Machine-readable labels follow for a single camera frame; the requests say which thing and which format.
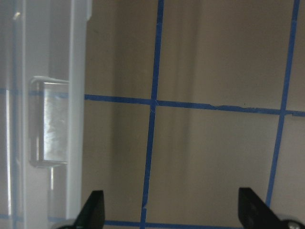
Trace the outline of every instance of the transparent plastic bin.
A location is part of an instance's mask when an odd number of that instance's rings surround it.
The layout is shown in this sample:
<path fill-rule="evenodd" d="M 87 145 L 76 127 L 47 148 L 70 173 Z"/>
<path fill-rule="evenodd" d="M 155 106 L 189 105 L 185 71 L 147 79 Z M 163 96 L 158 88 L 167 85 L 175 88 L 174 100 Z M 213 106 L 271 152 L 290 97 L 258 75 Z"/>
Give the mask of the transparent plastic bin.
<path fill-rule="evenodd" d="M 0 1 L 0 228 L 50 229 L 81 209 L 90 0 Z"/>

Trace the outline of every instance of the black object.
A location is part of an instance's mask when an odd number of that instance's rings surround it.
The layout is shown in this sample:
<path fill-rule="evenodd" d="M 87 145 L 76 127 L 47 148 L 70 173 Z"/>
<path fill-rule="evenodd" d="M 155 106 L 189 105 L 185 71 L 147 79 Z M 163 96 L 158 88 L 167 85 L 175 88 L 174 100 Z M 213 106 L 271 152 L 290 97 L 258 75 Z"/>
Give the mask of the black object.
<path fill-rule="evenodd" d="M 300 222 L 281 221 L 248 187 L 239 188 L 238 218 L 245 229 L 305 229 Z"/>
<path fill-rule="evenodd" d="M 93 191 L 73 225 L 58 229 L 102 229 L 105 222 L 103 191 Z"/>

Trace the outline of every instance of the grid pattern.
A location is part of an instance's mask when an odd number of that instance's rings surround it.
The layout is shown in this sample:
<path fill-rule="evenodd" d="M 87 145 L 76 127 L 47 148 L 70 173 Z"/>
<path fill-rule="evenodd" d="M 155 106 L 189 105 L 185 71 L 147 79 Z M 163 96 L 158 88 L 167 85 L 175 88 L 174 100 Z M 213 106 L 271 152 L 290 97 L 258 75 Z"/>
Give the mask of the grid pattern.
<path fill-rule="evenodd" d="M 267 203 L 267 205 L 270 205 L 273 187 L 274 187 L 277 160 L 278 160 L 278 155 L 279 155 L 279 150 L 280 150 L 285 116 L 286 115 L 295 115 L 295 116 L 301 116 L 301 117 L 305 116 L 305 112 L 303 112 L 303 111 L 286 110 L 290 73 L 291 73 L 291 68 L 292 68 L 292 60 L 293 60 L 294 45 L 295 45 L 295 34 L 296 34 L 296 24 L 297 24 L 299 3 L 300 3 L 299 0 L 294 0 L 281 107 L 280 107 L 280 109 L 267 109 L 267 108 L 242 108 L 239 106 L 231 106 L 231 105 L 213 106 L 211 104 L 202 104 L 202 103 L 187 103 L 187 102 L 158 100 L 157 91 L 158 91 L 158 76 L 159 76 L 159 63 L 160 63 L 161 37 L 162 37 L 162 24 L 163 24 L 163 6 L 164 6 L 164 0 L 158 0 L 151 98 L 142 99 L 142 98 L 128 98 L 128 97 L 103 96 L 103 95 L 92 95 L 92 94 L 85 95 L 85 100 L 127 103 L 127 104 L 143 104 L 143 105 L 150 106 L 147 151 L 146 151 L 146 164 L 145 164 L 143 195 L 142 195 L 141 221 L 140 222 L 127 222 L 127 221 L 108 220 L 105 222 L 106 225 L 140 227 L 142 229 L 145 227 L 146 228 L 185 228 L 185 229 L 191 229 L 191 228 L 192 229 L 193 228 L 194 229 L 220 229 L 220 228 L 232 229 L 231 227 L 216 227 L 216 226 L 205 226 L 205 225 L 202 225 L 202 226 L 200 226 L 200 225 L 180 225 L 180 224 L 164 224 L 164 223 L 146 222 L 146 204 L 148 201 L 148 194 L 149 194 L 149 180 L 150 180 L 150 172 L 151 172 L 152 153 L 153 153 L 154 122 L 155 122 L 155 113 L 156 113 L 157 106 L 278 115 L 279 122 L 278 122 L 278 127 L 277 127 L 274 154 L 273 154 L 273 160 L 272 160 L 272 166 L 271 166 L 271 172 L 270 172 L 270 178 L 269 178 L 269 184 L 268 184 L 268 191 L 267 191 L 267 197 L 266 197 L 266 203 Z"/>

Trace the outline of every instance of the clear plastic container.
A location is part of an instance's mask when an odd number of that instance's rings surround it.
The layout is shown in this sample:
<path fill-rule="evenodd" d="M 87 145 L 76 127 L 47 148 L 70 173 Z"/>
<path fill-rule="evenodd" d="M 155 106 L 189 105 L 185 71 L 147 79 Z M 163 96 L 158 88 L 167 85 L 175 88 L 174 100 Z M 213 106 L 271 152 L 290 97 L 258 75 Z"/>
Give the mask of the clear plastic container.
<path fill-rule="evenodd" d="M 0 228 L 50 229 L 81 208 L 90 0 L 0 1 Z"/>

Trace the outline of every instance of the metal screw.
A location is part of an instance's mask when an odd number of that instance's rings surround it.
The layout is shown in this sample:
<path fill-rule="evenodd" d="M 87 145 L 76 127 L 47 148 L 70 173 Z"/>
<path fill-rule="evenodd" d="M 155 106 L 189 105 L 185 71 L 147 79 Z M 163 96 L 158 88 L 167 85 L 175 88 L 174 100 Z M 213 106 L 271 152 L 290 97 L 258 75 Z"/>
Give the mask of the metal screw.
<path fill-rule="evenodd" d="M 289 227 L 289 229 L 301 229 L 300 225 L 298 225 L 295 222 L 289 222 L 288 227 Z"/>

